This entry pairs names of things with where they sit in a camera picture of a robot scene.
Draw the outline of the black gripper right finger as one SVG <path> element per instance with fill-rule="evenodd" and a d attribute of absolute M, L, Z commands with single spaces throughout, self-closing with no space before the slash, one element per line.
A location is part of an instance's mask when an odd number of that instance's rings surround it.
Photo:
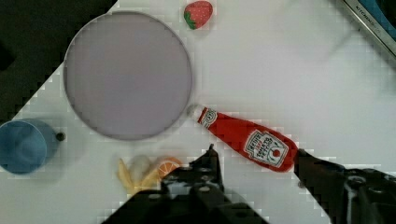
<path fill-rule="evenodd" d="M 396 224 L 396 182 L 372 168 L 347 169 L 300 149 L 294 173 L 332 224 Z"/>

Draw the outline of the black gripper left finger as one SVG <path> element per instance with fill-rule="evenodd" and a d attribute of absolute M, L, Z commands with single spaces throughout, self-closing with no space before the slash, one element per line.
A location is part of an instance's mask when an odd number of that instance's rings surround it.
<path fill-rule="evenodd" d="M 188 195 L 193 188 L 215 188 L 224 191 L 219 154 L 210 144 L 208 150 L 188 166 L 178 167 L 161 181 L 161 189 L 172 199 Z"/>

